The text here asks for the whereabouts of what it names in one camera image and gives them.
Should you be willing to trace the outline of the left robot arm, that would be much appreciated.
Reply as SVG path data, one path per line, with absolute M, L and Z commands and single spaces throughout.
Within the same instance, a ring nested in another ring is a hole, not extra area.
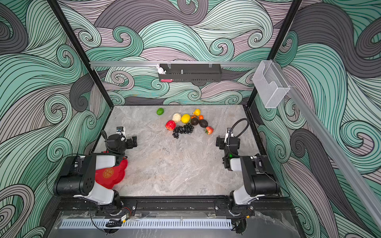
M 128 166 L 125 151 L 138 146 L 138 138 L 126 138 L 122 132 L 107 136 L 106 151 L 88 155 L 71 155 L 64 160 L 63 166 L 53 185 L 58 197 L 82 198 L 100 207 L 123 208 L 119 193 L 114 186 L 120 183 Z

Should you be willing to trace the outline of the dark avocado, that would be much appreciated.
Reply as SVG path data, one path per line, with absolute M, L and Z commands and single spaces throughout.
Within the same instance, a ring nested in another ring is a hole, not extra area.
M 208 122 L 204 119 L 201 119 L 199 120 L 198 124 L 202 127 L 202 128 L 206 128 L 208 126 Z

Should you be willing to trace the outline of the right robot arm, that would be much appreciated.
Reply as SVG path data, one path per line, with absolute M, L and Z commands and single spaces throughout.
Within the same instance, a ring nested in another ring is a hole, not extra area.
M 276 181 L 271 166 L 265 163 L 267 157 L 257 154 L 255 156 L 239 156 L 240 139 L 228 137 L 216 138 L 216 147 L 223 150 L 222 164 L 232 172 L 241 172 L 243 185 L 230 192 L 229 209 L 235 206 L 250 205 L 261 198 L 279 198 L 280 185 Z

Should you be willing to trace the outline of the red apple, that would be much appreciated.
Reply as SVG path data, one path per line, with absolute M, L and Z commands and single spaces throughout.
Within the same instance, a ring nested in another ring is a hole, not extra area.
M 165 125 L 166 129 L 169 131 L 173 131 L 176 128 L 176 126 L 177 125 L 173 120 L 169 120 Z

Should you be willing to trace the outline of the red flower-shaped bowl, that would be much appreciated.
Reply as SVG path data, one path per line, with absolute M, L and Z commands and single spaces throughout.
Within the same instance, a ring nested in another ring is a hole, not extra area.
M 128 160 L 125 159 L 118 166 L 97 170 L 95 181 L 107 189 L 112 189 L 124 179 L 127 166 Z

